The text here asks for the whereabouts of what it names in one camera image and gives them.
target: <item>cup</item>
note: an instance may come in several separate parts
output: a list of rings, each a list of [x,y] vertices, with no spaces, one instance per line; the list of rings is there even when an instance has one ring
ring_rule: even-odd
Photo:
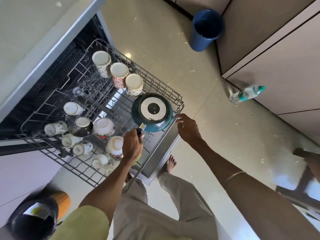
[[[112,156],[117,157],[122,154],[123,137],[113,136],[106,144],[106,151]]]
[[[112,83],[116,88],[125,88],[125,78],[129,74],[129,68],[120,62],[113,63],[110,67]]]
[[[82,137],[73,136],[70,133],[62,137],[61,143],[64,147],[73,148],[76,144],[82,141]]]
[[[92,161],[92,166],[95,169],[101,169],[104,165],[107,165],[111,160],[111,156],[108,153],[102,152],[95,156],[95,159]]]
[[[67,102],[63,106],[63,110],[67,115],[80,115],[85,109],[78,103]]]
[[[74,148],[72,149],[72,152],[75,156],[80,157],[84,154],[89,154],[89,152],[91,152],[93,148],[94,146],[92,145],[91,142],[84,141],[80,144],[75,145]]]
[[[51,124],[46,124],[44,127],[44,132],[48,136],[55,136],[58,134],[63,134],[68,131],[68,126],[64,121],[58,121]]]
[[[104,174],[106,176],[110,175],[110,173],[112,173],[119,164],[120,162],[118,160],[111,158],[108,164],[106,165],[106,171]]]
[[[92,61],[100,76],[105,78],[110,77],[111,56],[107,52],[103,50],[94,52]]]
[[[93,132],[93,123],[86,117],[79,117],[69,124],[70,134],[77,137],[87,137]]]
[[[130,96],[138,96],[142,93],[143,78],[138,74],[129,74],[125,79],[125,87]]]
[[[114,123],[108,118],[97,119],[93,124],[93,133],[100,139],[106,139],[115,132]]]

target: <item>bracelet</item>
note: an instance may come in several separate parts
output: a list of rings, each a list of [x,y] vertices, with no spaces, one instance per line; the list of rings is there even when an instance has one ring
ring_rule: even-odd
[[[224,183],[224,188],[226,187],[227,183],[230,181],[230,179],[232,179],[234,176],[240,174],[240,173],[246,173],[244,171],[240,171],[240,172],[237,172],[237,173],[234,173],[232,174],[229,178],[226,179],[226,182]]]

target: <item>sleeve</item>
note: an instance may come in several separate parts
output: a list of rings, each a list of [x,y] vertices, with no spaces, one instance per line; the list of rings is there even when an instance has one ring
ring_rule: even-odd
[[[50,240],[106,240],[109,220],[106,214],[93,206],[85,205],[74,210],[58,226]]]

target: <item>pants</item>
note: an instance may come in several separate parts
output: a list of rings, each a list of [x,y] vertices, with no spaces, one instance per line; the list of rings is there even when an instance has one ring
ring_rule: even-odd
[[[150,207],[146,189],[136,179],[115,210],[114,239],[218,239],[214,214],[193,184],[166,172],[159,183],[169,193],[179,220]]]

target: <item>wire rack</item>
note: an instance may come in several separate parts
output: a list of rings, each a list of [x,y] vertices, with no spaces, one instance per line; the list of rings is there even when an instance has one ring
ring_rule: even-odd
[[[153,92],[162,95],[170,102],[174,114],[179,113],[184,107],[180,94],[112,48],[104,40],[94,40],[80,58],[78,58],[79,54],[75,53],[73,59],[78,59],[75,65],[66,66],[66,69],[70,69],[68,75],[58,77],[56,82],[51,83],[50,89],[42,92],[40,98],[44,101],[22,124],[21,135],[18,136],[93,187],[106,178],[103,168],[96,170],[91,165],[94,156],[105,150],[106,141],[94,135],[86,137],[85,140],[90,141],[94,149],[90,155],[76,157],[72,150],[62,146],[61,135],[48,137],[44,133],[44,127],[47,123],[62,120],[68,124],[76,119],[74,116],[66,115],[63,111],[63,105],[69,101],[81,104],[85,108],[81,116],[88,117],[93,122],[102,117],[111,119],[115,124],[113,136],[124,136],[127,131],[138,127],[131,117],[131,106],[135,97],[129,96],[125,89],[116,89],[111,78],[100,77],[96,71],[91,57],[99,50],[108,52],[113,63],[122,62],[128,66],[130,73],[139,74],[144,79],[143,94]],[[144,146],[141,157],[135,165],[138,171],[135,178],[147,164],[174,121],[173,119],[170,125],[162,131],[143,132],[145,134]]]

